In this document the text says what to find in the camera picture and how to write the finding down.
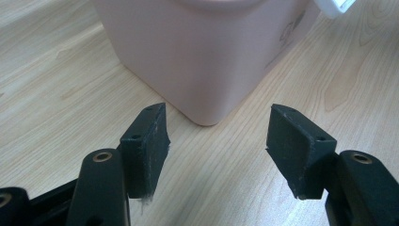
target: screw hole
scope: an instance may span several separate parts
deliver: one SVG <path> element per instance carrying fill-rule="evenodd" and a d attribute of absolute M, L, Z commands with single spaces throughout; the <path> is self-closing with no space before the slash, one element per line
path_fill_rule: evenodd
<path fill-rule="evenodd" d="M 361 164 L 372 164 L 373 163 L 372 159 L 370 159 L 369 157 L 367 157 L 363 154 L 360 154 L 360 153 L 353 153 L 352 158 L 355 161 L 360 162 Z"/>
<path fill-rule="evenodd" d="M 317 141 L 325 141 L 326 140 L 325 137 L 317 137 L 316 139 L 317 139 Z"/>
<path fill-rule="evenodd" d="M 132 139 L 140 139 L 141 138 L 141 135 L 133 135 L 132 136 Z"/>
<path fill-rule="evenodd" d="M 105 162 L 112 157 L 111 153 L 97 153 L 93 157 L 94 162 Z"/>
<path fill-rule="evenodd" d="M 9 193 L 1 193 L 0 194 L 0 208 L 7 205 L 12 199 L 11 194 Z"/>
<path fill-rule="evenodd" d="M 104 221 L 102 218 L 93 216 L 86 221 L 86 226 L 101 226 L 103 223 Z"/>

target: wooden table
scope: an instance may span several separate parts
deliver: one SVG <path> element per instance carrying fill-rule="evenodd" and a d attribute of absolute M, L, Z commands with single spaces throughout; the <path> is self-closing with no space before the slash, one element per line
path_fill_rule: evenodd
<path fill-rule="evenodd" d="M 165 100 L 117 59 L 87 0 L 0 1 L 0 186 L 31 198 L 115 148 L 147 105 Z M 221 123 L 172 105 L 172 141 L 150 204 L 133 225 L 328 225 L 322 201 L 294 199 L 265 151 L 270 106 L 294 107 L 379 158 L 399 179 L 399 2 L 359 0 L 311 33 Z"/>

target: pink plastic container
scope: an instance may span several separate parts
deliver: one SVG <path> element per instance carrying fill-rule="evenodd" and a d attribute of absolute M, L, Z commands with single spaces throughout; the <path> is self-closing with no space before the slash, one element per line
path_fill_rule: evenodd
<path fill-rule="evenodd" d="M 200 125 L 221 121 L 311 29 L 313 0 L 93 0 L 122 64 Z"/>

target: black plastic part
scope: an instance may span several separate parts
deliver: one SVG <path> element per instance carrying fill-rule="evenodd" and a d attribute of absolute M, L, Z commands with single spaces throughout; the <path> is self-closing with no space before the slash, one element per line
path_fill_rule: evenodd
<path fill-rule="evenodd" d="M 353 220 L 352 212 L 347 202 L 338 202 L 328 194 L 326 200 L 326 211 L 330 226 L 350 226 Z"/>
<path fill-rule="evenodd" d="M 103 149 L 85 157 L 66 225 L 130 225 L 120 152 Z"/>
<path fill-rule="evenodd" d="M 352 225 L 399 225 L 399 185 L 377 158 L 344 151 L 337 171 L 353 214 Z"/>
<path fill-rule="evenodd" d="M 267 151 L 296 198 L 321 199 L 323 171 L 333 161 L 337 140 L 297 110 L 272 105 Z"/>
<path fill-rule="evenodd" d="M 64 225 L 67 220 L 76 182 L 77 180 L 70 181 L 31 200 L 31 213 L 35 216 L 31 225 Z"/>
<path fill-rule="evenodd" d="M 155 192 L 168 156 L 165 104 L 144 108 L 120 139 L 129 198 L 146 198 Z"/>
<path fill-rule="evenodd" d="M 0 225 L 28 225 L 31 220 L 29 198 L 19 187 L 0 188 Z"/>

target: light wood surface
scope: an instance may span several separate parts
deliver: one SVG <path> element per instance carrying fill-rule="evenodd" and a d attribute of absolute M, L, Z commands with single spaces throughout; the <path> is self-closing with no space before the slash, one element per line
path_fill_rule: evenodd
<path fill-rule="evenodd" d="M 117 147 L 142 108 L 164 101 L 120 65 L 87 0 L 0 1 L 1 187 L 34 198 L 69 182 L 86 154 Z M 265 151 L 273 103 L 398 180 L 399 2 L 321 15 L 218 125 L 197 126 L 168 104 L 170 152 L 152 202 L 130 201 L 132 225 L 328 225 L 325 198 L 294 199 Z"/>

